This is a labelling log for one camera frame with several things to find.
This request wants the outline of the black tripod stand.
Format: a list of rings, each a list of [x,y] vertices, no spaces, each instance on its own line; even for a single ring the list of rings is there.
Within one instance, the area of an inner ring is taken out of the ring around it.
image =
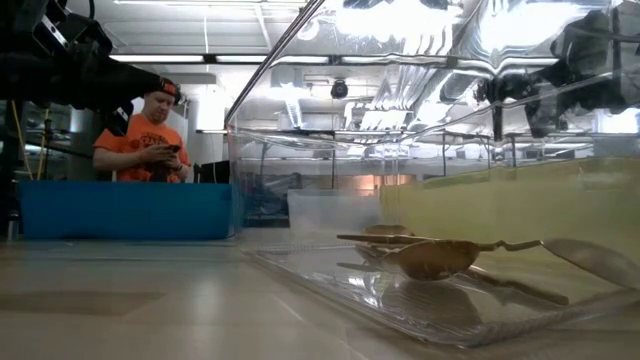
[[[49,168],[49,158],[50,158],[50,145],[52,142],[52,139],[54,137],[54,131],[52,128],[52,120],[47,117],[44,121],[44,132],[42,135],[42,146],[41,149],[44,151],[43,156],[42,156],[42,164],[41,164],[41,170],[40,170],[40,179],[41,180],[46,180],[48,177],[48,168]]]

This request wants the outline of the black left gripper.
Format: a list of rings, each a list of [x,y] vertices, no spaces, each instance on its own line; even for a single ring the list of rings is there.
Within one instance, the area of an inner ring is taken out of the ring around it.
[[[25,97],[38,103],[71,103],[77,92],[95,76],[101,59],[113,49],[101,25],[64,7],[33,9],[20,18],[23,43],[29,52],[19,61]],[[160,88],[152,72],[106,57],[108,69],[105,127],[124,136],[133,114],[132,101]]]

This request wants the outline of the glossy clear plastic bin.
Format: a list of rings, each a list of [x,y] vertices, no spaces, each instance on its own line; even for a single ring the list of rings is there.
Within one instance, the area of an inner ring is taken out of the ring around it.
[[[476,347],[640,302],[542,247],[472,266],[568,297],[559,306],[457,274],[413,280],[361,242],[291,230],[291,189],[421,182],[494,167],[640,157],[640,107],[579,107],[534,137],[524,102],[480,102],[481,82],[556,62],[564,28],[600,11],[613,46],[597,78],[640,91],[640,0],[306,0],[226,119],[243,251],[327,298],[421,340]],[[348,96],[330,96],[344,79]]]

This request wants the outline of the ceiling light strip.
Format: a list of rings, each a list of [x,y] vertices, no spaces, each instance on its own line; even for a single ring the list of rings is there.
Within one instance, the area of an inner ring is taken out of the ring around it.
[[[156,63],[156,64],[172,64],[172,63],[203,63],[205,58],[202,55],[179,55],[179,54],[119,54],[111,55],[111,59],[126,63]]]

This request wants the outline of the yellow plastic bin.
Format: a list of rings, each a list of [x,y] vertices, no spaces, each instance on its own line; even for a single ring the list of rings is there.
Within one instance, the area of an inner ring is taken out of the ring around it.
[[[414,234],[477,242],[565,237],[640,258],[640,157],[589,157],[384,186]]]

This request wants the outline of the teal plastic bin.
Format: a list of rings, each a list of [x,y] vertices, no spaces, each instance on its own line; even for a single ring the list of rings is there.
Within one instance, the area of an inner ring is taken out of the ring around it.
[[[24,181],[29,240],[221,240],[233,235],[228,184]]]

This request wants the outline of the person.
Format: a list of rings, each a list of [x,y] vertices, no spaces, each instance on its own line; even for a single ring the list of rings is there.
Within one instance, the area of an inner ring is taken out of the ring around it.
[[[93,167],[115,173],[119,182],[186,181],[191,163],[184,141],[166,124],[179,95],[179,87],[163,78],[157,90],[143,95],[143,108],[130,118],[124,135],[104,130],[97,138]]]

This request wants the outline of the black monitor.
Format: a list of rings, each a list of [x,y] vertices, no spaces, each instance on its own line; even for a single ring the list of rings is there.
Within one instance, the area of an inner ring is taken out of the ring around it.
[[[195,183],[228,184],[230,180],[230,161],[217,161],[204,164],[195,164]]]

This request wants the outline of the gold spoon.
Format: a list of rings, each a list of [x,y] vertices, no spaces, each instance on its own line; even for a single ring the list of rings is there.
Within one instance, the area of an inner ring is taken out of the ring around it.
[[[340,234],[341,240],[361,242],[374,258],[373,265],[388,272],[400,272],[394,253],[401,248],[431,239],[408,235]],[[629,257],[598,244],[570,238],[539,241],[547,252],[604,281],[620,287],[640,290],[640,265]]]
[[[517,252],[540,246],[539,241],[509,244],[498,241],[490,244],[478,244],[461,240],[424,240],[401,248],[394,253],[395,262],[409,278],[420,281],[444,280],[456,274],[463,274],[476,281],[495,287],[509,288],[514,291],[536,297],[544,301],[566,306],[567,296],[539,289],[515,280],[489,275],[472,265],[481,252],[490,252],[503,248]]]

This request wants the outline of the frosted clear plastic bin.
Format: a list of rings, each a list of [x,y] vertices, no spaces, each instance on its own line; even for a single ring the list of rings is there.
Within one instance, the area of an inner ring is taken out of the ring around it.
[[[291,189],[289,223],[296,233],[360,233],[382,223],[378,194],[356,189]]]

